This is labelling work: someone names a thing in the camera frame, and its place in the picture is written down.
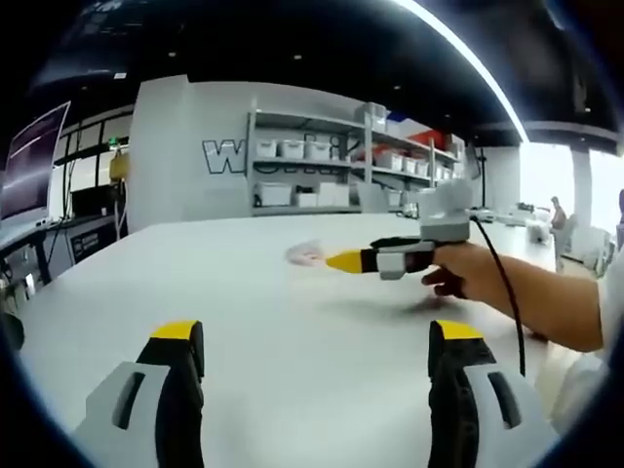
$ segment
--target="white table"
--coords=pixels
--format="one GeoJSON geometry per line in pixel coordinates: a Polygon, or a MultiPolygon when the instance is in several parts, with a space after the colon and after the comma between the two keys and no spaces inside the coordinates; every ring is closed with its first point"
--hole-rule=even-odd
{"type": "MultiPolygon", "coordinates": [[[[286,263],[317,239],[328,254],[413,235],[392,214],[228,219],[145,229],[62,274],[23,310],[25,368],[72,430],[87,395],[151,332],[204,324],[207,466],[425,466],[431,442],[430,321],[468,322],[496,358],[518,365],[512,320],[481,303],[436,304],[421,275],[381,282],[286,263]]],[[[486,224],[502,254],[554,270],[551,247],[522,227],[486,224]]],[[[476,227],[475,242],[483,242],[476,227]]],[[[545,346],[526,342],[533,378],[545,346]]]]}

